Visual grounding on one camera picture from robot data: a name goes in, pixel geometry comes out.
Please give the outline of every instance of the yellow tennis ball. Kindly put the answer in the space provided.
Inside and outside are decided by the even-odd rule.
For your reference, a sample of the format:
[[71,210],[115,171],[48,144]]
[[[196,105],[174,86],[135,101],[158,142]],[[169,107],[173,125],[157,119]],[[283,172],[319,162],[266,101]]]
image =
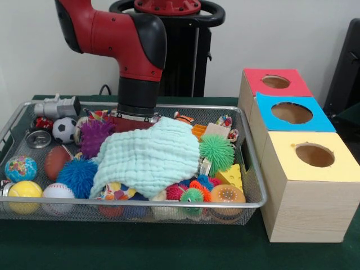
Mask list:
[[[21,181],[9,190],[9,197],[33,197],[40,198],[43,194],[41,187],[32,181]],[[38,210],[37,202],[9,202],[9,207],[17,214],[27,215]]]

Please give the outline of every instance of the round hole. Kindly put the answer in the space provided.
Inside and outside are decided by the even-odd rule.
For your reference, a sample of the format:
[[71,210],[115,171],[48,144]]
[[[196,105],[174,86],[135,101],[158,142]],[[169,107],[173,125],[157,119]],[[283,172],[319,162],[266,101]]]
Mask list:
[[335,157],[329,149],[315,143],[297,145],[296,154],[299,159],[314,167],[328,167],[335,161]]
[[290,82],[287,79],[276,75],[267,75],[262,81],[265,85],[277,89],[284,89],[290,85]]
[[272,106],[271,112],[275,117],[291,124],[304,124],[313,118],[313,114],[308,108],[289,102]]

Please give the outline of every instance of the white wall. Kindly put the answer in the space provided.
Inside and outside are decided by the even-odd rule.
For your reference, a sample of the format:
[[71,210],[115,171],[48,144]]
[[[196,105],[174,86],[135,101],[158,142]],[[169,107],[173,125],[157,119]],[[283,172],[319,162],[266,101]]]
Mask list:
[[[115,0],[93,0],[107,10]],[[297,68],[323,103],[359,0],[214,0],[226,22],[213,28],[206,96],[237,97],[243,68]],[[0,1],[0,127],[34,94],[116,92],[115,60],[80,55],[62,37],[53,0]]]

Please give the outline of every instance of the green spiky ball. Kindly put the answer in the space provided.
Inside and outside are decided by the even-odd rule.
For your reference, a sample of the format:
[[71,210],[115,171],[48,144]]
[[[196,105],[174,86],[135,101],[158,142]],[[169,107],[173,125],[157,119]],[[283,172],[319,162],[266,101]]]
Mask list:
[[219,135],[209,134],[202,136],[200,155],[211,161],[209,175],[214,177],[218,171],[226,171],[234,163],[235,151],[228,139]]
[[[188,201],[190,203],[201,203],[204,201],[203,193],[197,188],[189,188],[180,198],[181,201]],[[200,215],[203,212],[202,208],[187,207],[182,210],[189,215]]]

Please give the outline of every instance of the brown football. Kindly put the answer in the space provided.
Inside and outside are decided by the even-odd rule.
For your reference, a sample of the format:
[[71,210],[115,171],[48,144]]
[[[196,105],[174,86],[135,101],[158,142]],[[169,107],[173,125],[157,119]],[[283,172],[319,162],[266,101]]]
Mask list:
[[62,146],[54,147],[45,158],[44,169],[47,177],[56,181],[59,172],[70,160],[71,156]]

